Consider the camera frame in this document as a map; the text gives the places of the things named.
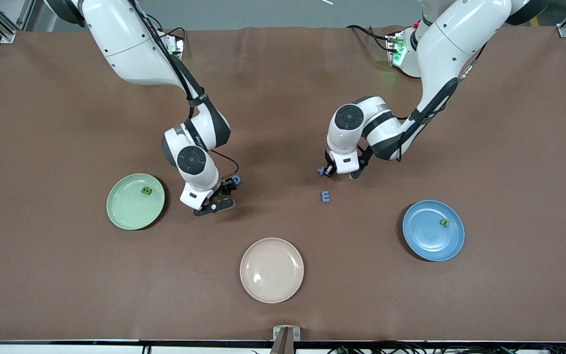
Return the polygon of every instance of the plate rim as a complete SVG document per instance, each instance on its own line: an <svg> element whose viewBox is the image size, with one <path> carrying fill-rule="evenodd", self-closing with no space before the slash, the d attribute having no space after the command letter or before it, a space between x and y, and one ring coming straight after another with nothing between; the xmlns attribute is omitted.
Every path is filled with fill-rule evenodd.
<svg viewBox="0 0 566 354"><path fill-rule="evenodd" d="M120 229L123 229L123 230L128 230L128 231L140 230L140 229L143 229L146 226L150 226L151 223L155 222L155 220L157 220L159 218L159 215L157 215L156 217L154 217L154 219L152 221L150 221L148 224L141 226L141 227L123 227L123 226L120 226L119 224L117 224L117 222L115 222L115 220L113 220L113 217L110 213L109 202L111 201L111 195L113 195L115 188L117 188L117 186L122 181L124 181L125 179L128 179L130 177L134 177L134 176L139 176L139 175L151 177L151 179L155 180L159 184L159 186L161 186L161 190L163 191L163 194L162 194L163 206L161 207L161 210L159 211L159 215L161 215L161 213L163 212L163 207L165 206L165 203L166 203L166 193L165 193L165 188L163 186L163 183L161 183L161 181L158 178L156 178L155 176L149 175L147 173L132 173L130 175L127 175L126 177L123 177L117 183L115 183L115 185L111 188L110 192L108 192L108 197L106 197L106 215L108 215L108 219L110 219L110 221L112 222L113 225L115 225L115 226L117 226L117 227L119 227Z"/></svg>
<svg viewBox="0 0 566 354"><path fill-rule="evenodd" d="M460 246L458 247L458 249L456 250L454 255L449 256L449 257L444 257L444 258L441 258L441 259L436 259L436 260L429 259L428 257L418 253L416 251L416 249L414 247L412 247L410 240L406 237L406 225L405 224L406 224L406 220L407 220L407 215L410 213L410 211L413 208L415 208L415 206L417 206L418 204L425 203L425 202L431 202L433 204L440 204L441 206L447 207L449 210L453 211L453 214L458 218L460 225L462 225L462 233L461 233L461 236L460 236ZM432 261L432 262L445 262L445 261L452 259L453 257L456 257L458 255L458 253L460 253L460 251L462 251L462 247L464 246L464 241L466 239L466 230L464 228L464 223L462 222L462 219L460 218L460 215L458 214L458 212L455 211L451 206L448 206L447 204L445 204L445 203L443 203L439 200L433 200L433 199L420 200L420 201L412 204L409 208L407 208L405 215L403 215L403 221L401 223L401 230L403 231L403 238L405 239L407 246L409 246L409 249L411 249L419 257L422 257L423 259L428 260L428 261Z"/></svg>
<svg viewBox="0 0 566 354"><path fill-rule="evenodd" d="M246 255L250 252L251 249L253 249L254 247L258 246L259 244L266 242L268 240L276 240L277 242L283 242L283 244L286 244L287 246L291 246L292 249L294 249L294 251L296 251L296 254L298 255L298 260L297 262L301 265L301 275L300 275L300 282L298 284L298 287L294 290L294 292L292 292L292 294L290 294L290 296L283 298L283 300L278 300L278 301L264 301L264 300L260 300L258 298L256 298L251 291L249 291L248 287L246 286L245 283L245 277L243 275L243 268L244 268L244 264L245 264L245 259L246 259ZM292 244L292 242L289 242L289 240L285 240L279 237L266 237L260 240L257 240L256 242L254 242L253 244L251 244L246 251L244 252L243 256L242 256L242 261L240 262L240 281L242 282L242 286L244 287L245 291L250 295L250 297L254 298L254 300L257 300L259 302L263 302L264 304L279 304L281 302L285 302L287 300L290 300L290 298L292 298L292 296L296 295L296 293L298 292L298 290L301 288L301 285L303 284L303 280L305 279L305 262L303 261L303 256L301 255L301 252L296 248L296 246L294 246L294 244Z"/></svg>

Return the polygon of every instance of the brown table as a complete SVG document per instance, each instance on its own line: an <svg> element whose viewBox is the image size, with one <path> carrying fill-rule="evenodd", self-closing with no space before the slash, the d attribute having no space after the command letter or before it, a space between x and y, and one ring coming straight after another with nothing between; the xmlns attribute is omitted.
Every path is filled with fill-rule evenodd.
<svg viewBox="0 0 566 354"><path fill-rule="evenodd" d="M0 340L260 339L285 323L305 340L566 341L566 39L553 28L501 29L402 163L374 159L357 181L316 174L333 112L380 95L402 116L421 94L370 38L199 31L184 61L242 166L236 208L200 219L160 149L186 116L180 89L122 81L86 33L1 47ZM166 184L167 211L124 231L106 196L137 172ZM423 199L465 223L449 262L404 244L402 216ZM306 267L276 305L238 274L269 236Z"/></svg>

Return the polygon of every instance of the green plate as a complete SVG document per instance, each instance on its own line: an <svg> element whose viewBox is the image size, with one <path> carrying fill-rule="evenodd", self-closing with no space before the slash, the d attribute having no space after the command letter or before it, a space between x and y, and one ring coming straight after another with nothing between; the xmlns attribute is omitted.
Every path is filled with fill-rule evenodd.
<svg viewBox="0 0 566 354"><path fill-rule="evenodd" d="M158 179L144 173L117 182L106 200L106 212L113 224L138 230L159 217L165 204L165 190Z"/></svg>

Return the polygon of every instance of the white robot link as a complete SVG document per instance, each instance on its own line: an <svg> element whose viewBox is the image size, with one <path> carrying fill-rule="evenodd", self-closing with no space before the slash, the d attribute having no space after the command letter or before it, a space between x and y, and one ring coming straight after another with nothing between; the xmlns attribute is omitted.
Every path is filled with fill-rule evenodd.
<svg viewBox="0 0 566 354"><path fill-rule="evenodd" d="M204 89L177 58L182 42L155 29L137 0L47 0L60 18L85 22L104 57L120 78L137 85L173 85L185 90L189 117L167 130L162 150L185 179L180 201L202 216L234 206L232 179L220 179L207 153L226 144L231 130Z"/></svg>
<svg viewBox="0 0 566 354"><path fill-rule="evenodd" d="M504 22L526 22L543 11L547 1L419 0L423 17L418 27L384 39L391 63L408 76L420 77L420 103L406 118L396 117L379 97L362 97L340 107L329 125L324 174L350 173L357 179L373 154L400 161L475 64L472 61L461 75L467 60ZM365 150L358 146L362 137L369 145Z"/></svg>

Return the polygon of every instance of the blue plate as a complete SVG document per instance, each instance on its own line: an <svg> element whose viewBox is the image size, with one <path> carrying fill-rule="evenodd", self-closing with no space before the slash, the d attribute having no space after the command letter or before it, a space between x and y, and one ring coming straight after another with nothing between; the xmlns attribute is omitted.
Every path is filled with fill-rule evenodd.
<svg viewBox="0 0 566 354"><path fill-rule="evenodd" d="M449 220L445 227L443 219ZM447 204L423 200L411 206L403 218L405 241L416 255L442 262L455 257L464 244L462 220Z"/></svg>

